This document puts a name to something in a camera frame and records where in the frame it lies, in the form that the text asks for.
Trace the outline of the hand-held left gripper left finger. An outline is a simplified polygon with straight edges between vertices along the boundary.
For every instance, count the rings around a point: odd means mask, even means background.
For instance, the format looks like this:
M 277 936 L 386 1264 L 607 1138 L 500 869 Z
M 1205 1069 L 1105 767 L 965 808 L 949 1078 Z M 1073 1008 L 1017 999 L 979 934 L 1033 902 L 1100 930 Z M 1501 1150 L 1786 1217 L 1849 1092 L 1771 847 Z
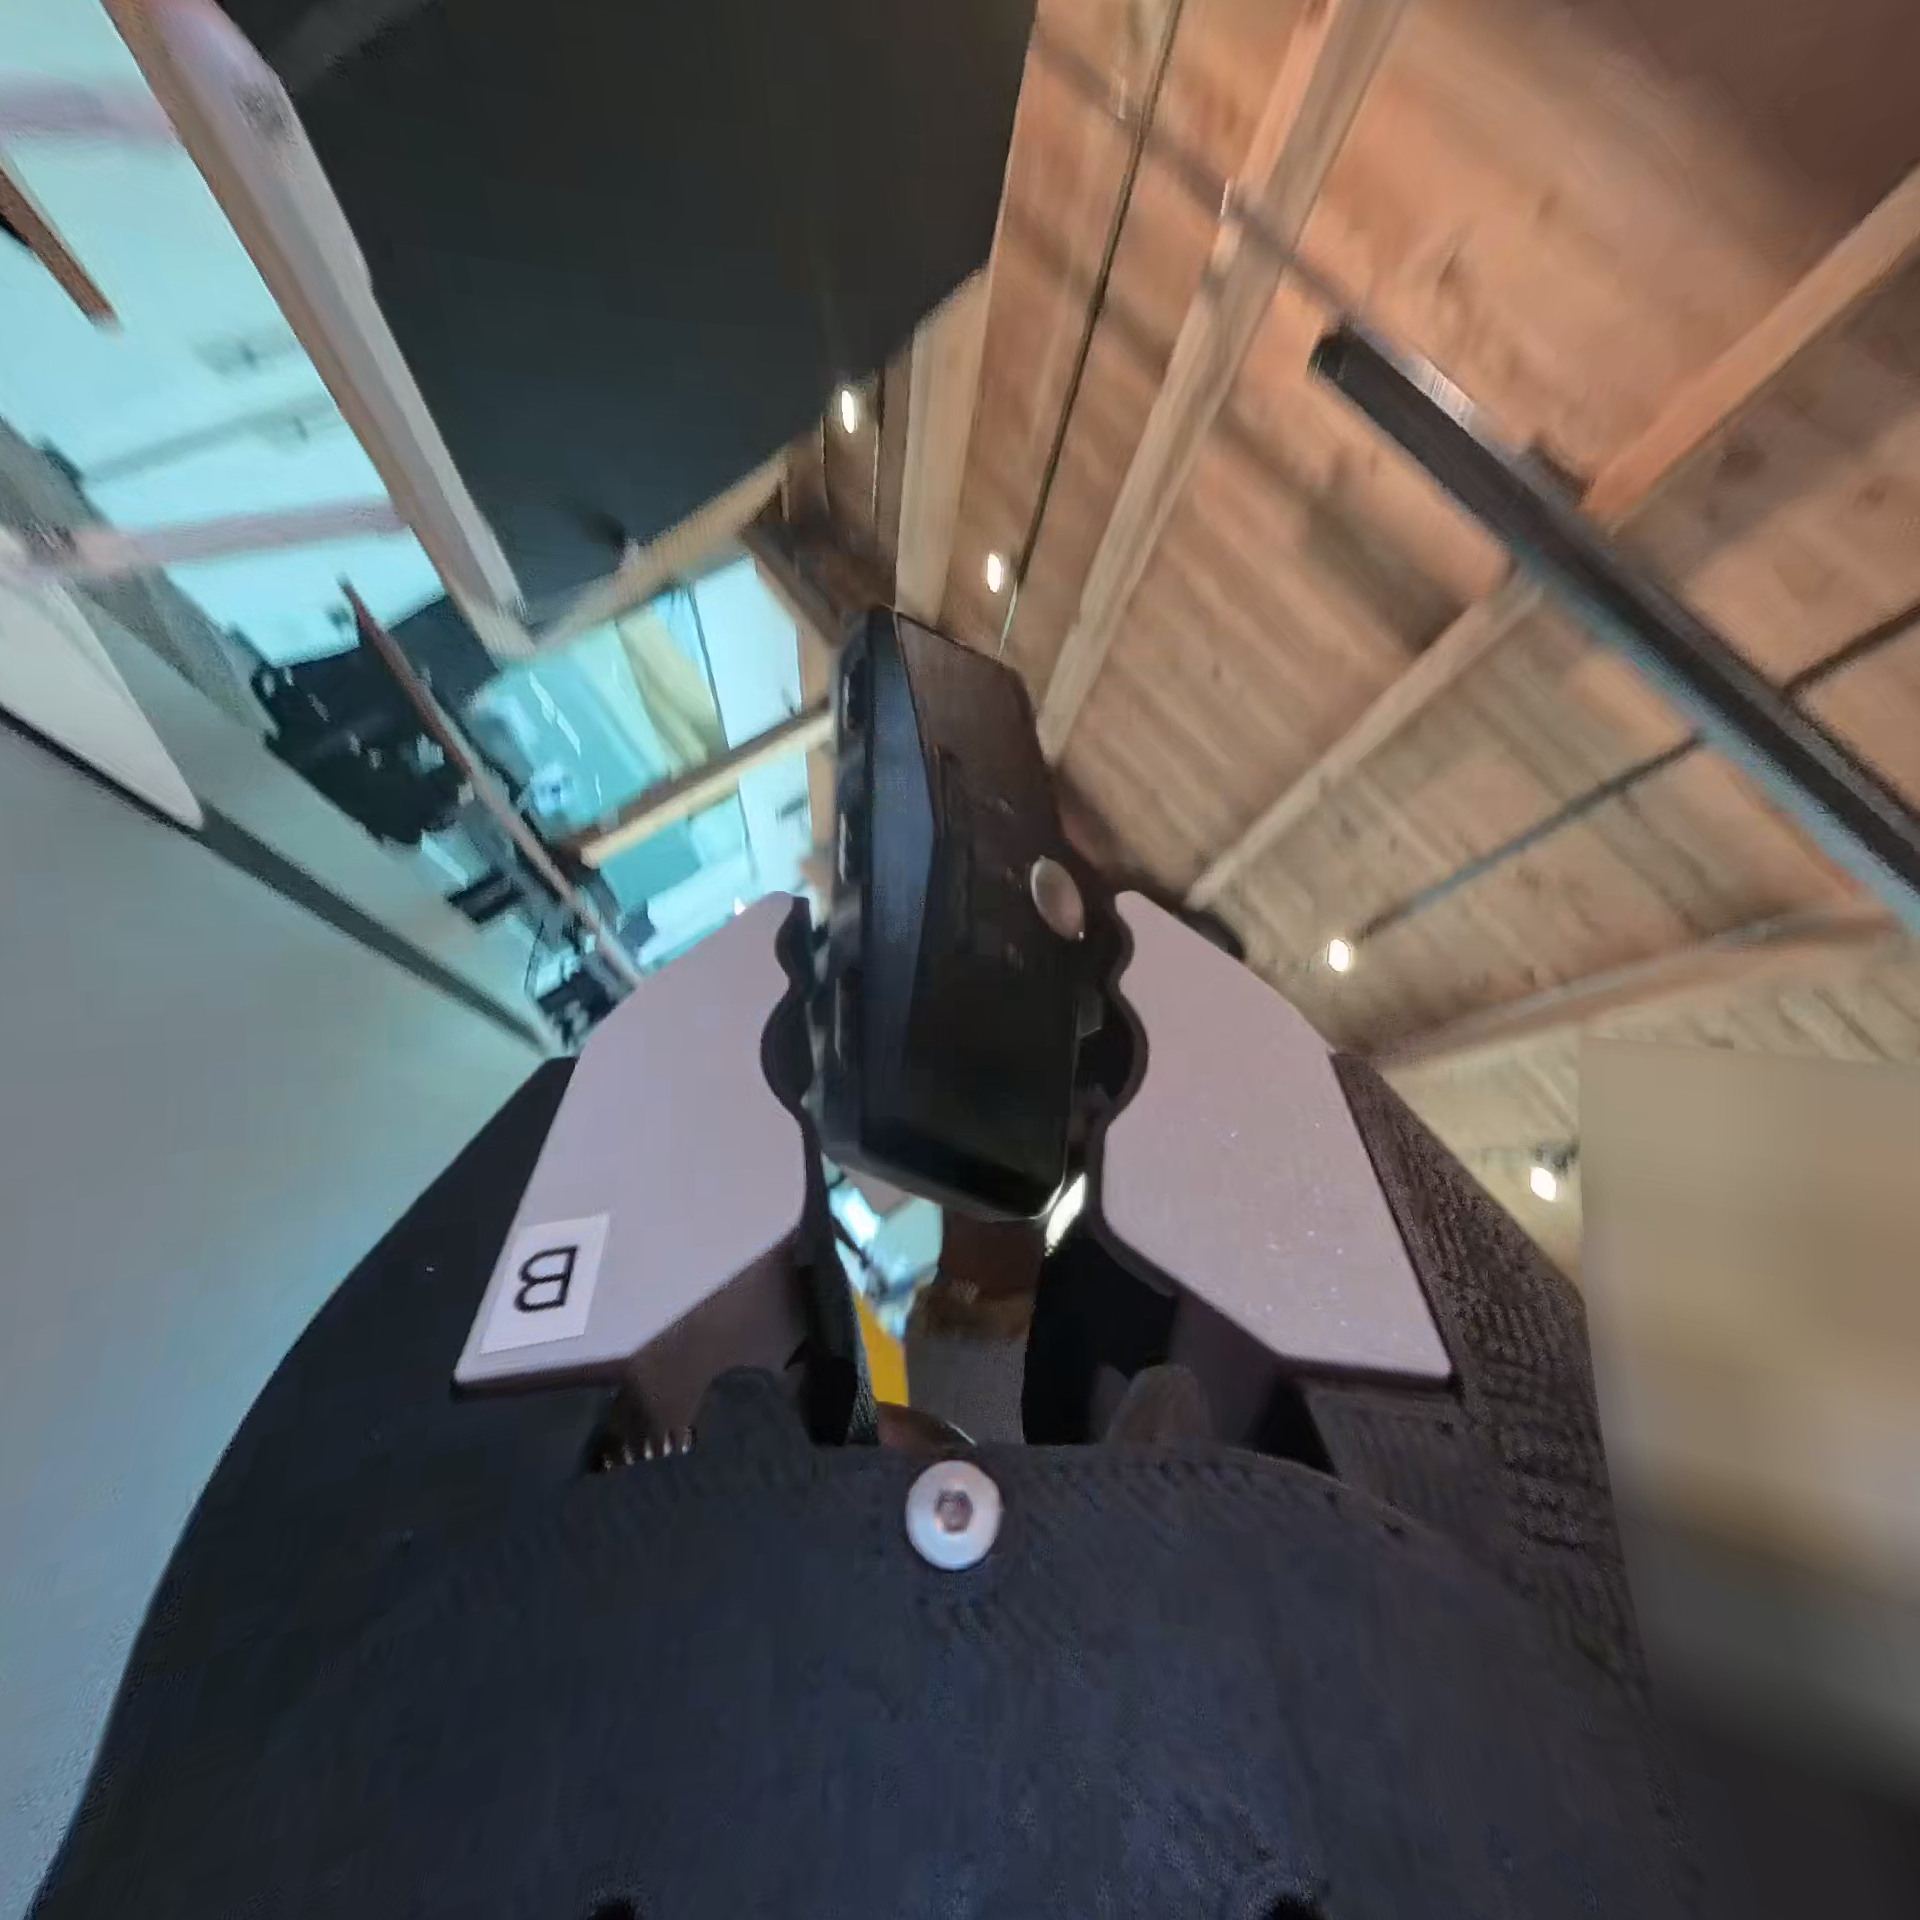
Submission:
M 762 1062 L 793 896 L 763 896 L 603 1020 L 493 1260 L 459 1386 L 612 1378 L 803 1223 L 800 1118 Z

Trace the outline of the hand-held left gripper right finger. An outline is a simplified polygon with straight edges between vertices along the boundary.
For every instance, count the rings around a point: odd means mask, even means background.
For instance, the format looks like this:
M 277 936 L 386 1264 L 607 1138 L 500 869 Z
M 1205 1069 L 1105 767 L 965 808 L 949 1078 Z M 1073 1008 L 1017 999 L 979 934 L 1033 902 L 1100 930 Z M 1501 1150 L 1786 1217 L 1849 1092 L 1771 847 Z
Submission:
M 1093 1220 L 1271 1360 L 1442 1385 L 1453 1367 L 1333 1052 L 1241 959 L 1116 897 L 1139 1073 L 1097 1143 Z

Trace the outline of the black hdmi switch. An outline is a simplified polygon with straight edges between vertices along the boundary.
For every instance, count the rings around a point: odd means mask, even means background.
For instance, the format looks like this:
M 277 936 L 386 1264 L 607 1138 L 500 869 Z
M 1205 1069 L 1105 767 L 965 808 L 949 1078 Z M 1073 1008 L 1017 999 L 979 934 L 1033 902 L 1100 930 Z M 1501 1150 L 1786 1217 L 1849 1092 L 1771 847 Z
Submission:
M 821 1148 L 946 1209 L 1043 1215 L 1088 1110 L 1114 924 L 1019 674 L 904 609 L 858 615 L 828 853 L 807 983 Z

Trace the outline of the wooden top office desk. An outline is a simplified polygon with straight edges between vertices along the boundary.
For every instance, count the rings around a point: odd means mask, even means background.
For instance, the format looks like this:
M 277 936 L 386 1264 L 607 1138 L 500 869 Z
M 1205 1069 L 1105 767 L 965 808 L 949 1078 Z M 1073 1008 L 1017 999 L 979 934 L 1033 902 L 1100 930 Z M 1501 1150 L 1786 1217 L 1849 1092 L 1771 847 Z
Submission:
M 641 966 L 631 951 L 617 936 L 608 917 L 600 904 L 576 884 L 575 874 L 556 860 L 546 840 L 527 823 L 513 804 L 507 790 L 493 778 L 483 753 L 472 744 L 467 732 L 445 712 L 426 678 L 417 672 L 410 655 L 399 647 L 393 636 L 372 616 L 363 596 L 347 577 L 341 577 L 341 593 L 352 613 L 355 636 L 369 647 L 389 669 L 396 686 L 417 709 L 423 728 L 442 744 L 445 759 L 465 774 L 472 796 L 480 808 L 491 818 L 515 847 L 515 863 L 538 874 L 545 890 L 564 910 L 567 918 L 583 932 L 589 943 L 592 962 L 616 983 L 616 994 L 625 997 L 641 985 Z

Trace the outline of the black office chair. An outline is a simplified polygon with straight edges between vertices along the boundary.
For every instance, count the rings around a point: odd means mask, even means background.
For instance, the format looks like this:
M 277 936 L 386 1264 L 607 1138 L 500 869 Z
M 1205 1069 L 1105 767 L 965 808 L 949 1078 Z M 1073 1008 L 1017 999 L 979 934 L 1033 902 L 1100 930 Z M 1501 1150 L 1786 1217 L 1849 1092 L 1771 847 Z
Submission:
M 249 687 L 272 753 L 376 840 L 418 847 L 452 826 L 465 776 L 377 652 L 258 657 Z

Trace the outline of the black board with wooden rim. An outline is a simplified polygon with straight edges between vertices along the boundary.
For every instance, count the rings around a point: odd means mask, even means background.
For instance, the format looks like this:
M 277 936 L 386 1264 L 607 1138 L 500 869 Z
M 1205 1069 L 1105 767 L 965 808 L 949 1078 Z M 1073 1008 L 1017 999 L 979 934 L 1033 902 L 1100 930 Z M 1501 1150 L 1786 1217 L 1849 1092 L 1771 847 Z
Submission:
M 1035 4 L 107 4 L 496 657 L 993 248 Z

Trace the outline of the black ceiling track rail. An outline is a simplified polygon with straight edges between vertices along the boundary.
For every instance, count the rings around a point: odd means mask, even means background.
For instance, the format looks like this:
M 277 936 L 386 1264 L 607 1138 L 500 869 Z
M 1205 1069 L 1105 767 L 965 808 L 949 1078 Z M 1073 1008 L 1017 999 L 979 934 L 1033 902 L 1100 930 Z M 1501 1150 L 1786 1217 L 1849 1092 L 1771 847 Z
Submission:
M 1474 405 L 1429 364 L 1415 365 L 1367 328 L 1340 324 L 1315 344 L 1311 370 L 1496 535 L 1521 565 L 1525 585 L 1543 586 L 1688 722 L 1680 741 L 1628 762 L 1445 879 L 1386 908 L 1362 924 L 1362 943 L 1586 823 L 1698 752 L 1725 759 L 1812 839 L 1817 853 L 1891 911 L 1900 930 L 1916 934 L 1916 804 L 1801 702 L 1801 692 L 1836 668 L 1855 665 L 1907 633 L 1908 616 L 1884 622 L 1788 684 L 1769 681 L 1729 638 L 1635 565 L 1545 466 L 1484 429 Z

